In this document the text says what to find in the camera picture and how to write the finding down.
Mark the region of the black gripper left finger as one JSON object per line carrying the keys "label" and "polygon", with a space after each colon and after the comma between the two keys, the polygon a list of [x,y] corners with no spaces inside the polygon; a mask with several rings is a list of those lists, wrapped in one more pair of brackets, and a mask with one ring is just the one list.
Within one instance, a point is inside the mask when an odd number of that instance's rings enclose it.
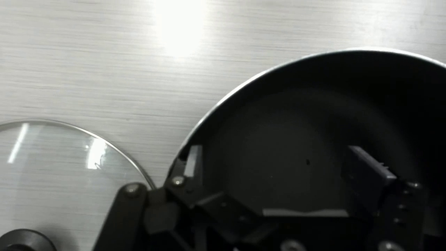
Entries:
{"label": "black gripper left finger", "polygon": [[168,186],[176,196],[202,193],[202,147],[193,146],[184,159],[177,158],[169,173]]}

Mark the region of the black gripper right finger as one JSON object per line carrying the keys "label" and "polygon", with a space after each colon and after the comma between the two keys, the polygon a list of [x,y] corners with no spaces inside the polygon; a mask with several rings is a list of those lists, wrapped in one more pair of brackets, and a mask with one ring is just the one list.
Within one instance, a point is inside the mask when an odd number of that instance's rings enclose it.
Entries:
{"label": "black gripper right finger", "polygon": [[371,218],[381,207],[386,190],[397,176],[358,146],[346,151],[343,180],[349,192],[349,212],[357,218]]}

